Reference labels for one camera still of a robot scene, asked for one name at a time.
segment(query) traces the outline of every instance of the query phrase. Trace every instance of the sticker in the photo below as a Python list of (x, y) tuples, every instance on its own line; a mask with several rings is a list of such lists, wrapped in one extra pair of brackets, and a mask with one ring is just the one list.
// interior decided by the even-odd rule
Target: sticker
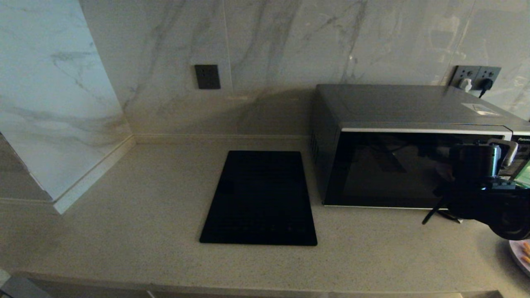
[(483, 104), (478, 104), (478, 103), (462, 103), (462, 104), (465, 107), (468, 107), (471, 110), (475, 111), (477, 114), (481, 116), (501, 117), (501, 114), (493, 111), (490, 108), (485, 107)]

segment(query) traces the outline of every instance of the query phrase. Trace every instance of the black glass cooktop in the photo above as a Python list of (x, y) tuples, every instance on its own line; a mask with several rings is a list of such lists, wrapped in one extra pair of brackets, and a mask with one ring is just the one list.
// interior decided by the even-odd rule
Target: black glass cooktop
[(300, 152), (230, 151), (200, 242), (315, 246)]

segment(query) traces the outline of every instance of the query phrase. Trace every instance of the baseboard trim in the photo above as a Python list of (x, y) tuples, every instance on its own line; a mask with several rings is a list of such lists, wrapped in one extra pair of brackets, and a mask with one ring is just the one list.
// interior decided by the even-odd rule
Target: baseboard trim
[(204, 139), (310, 139), (305, 135), (190, 135), (190, 134), (135, 134), (137, 144), (174, 144), (183, 138)]
[(108, 153), (99, 163), (68, 188), (55, 202), (54, 208), (63, 214), (73, 205), (98, 179), (115, 165), (129, 150), (136, 145), (133, 135), (126, 138), (114, 150)]

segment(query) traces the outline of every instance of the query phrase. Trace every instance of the countertop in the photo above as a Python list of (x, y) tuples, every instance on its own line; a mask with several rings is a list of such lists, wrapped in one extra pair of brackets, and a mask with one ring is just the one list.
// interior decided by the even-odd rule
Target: countertop
[[(202, 244), (229, 150), (301, 151), (316, 247)], [(530, 296), (507, 240), (426, 211), (324, 207), (304, 138), (182, 137), (138, 144), (63, 216), (3, 216), (0, 267), (127, 288), (326, 292), (499, 290)]]

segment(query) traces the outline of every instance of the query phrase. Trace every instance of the silver microwave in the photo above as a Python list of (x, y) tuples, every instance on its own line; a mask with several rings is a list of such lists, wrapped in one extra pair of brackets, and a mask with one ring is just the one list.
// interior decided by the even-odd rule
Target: silver microwave
[(530, 125), (450, 86), (318, 85), (311, 112), (311, 152), (324, 205), (431, 209), (450, 175), (457, 144), (518, 143), (500, 169), (523, 179)]

